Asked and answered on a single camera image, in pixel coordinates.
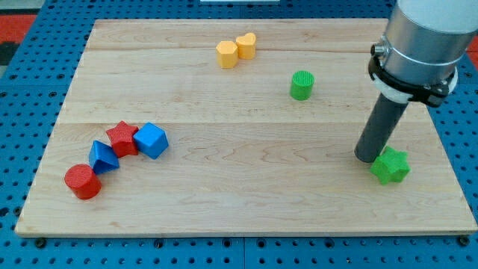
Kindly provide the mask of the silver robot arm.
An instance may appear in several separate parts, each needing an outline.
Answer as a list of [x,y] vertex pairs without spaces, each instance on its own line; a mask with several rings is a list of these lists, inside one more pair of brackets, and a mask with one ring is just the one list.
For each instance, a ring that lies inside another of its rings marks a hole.
[[397,0],[370,49],[370,77],[392,102],[437,108],[454,91],[457,63],[476,35],[477,0]]

